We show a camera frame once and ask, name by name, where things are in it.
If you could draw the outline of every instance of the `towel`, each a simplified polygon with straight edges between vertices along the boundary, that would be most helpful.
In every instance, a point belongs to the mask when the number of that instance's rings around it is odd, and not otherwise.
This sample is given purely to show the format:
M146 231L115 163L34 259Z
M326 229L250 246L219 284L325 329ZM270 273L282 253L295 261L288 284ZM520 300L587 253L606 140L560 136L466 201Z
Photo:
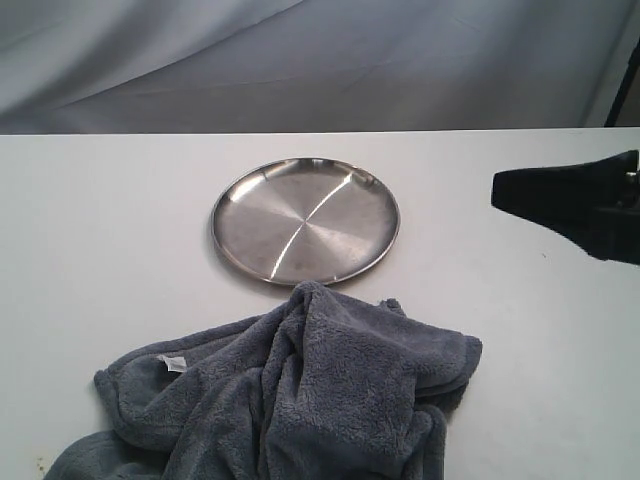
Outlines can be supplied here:
M99 371L114 431L76 442L45 478L442 479L446 417L481 350L395 300L306 282L265 315Z

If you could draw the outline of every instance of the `towel tag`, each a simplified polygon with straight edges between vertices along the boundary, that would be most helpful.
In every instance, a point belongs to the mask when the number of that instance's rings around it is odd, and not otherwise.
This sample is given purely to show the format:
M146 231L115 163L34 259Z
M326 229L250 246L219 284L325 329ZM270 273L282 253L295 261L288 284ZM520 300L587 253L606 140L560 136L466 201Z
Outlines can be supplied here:
M163 361L170 372L184 373L187 371L187 361L184 357L167 357L166 355L158 355L156 358Z

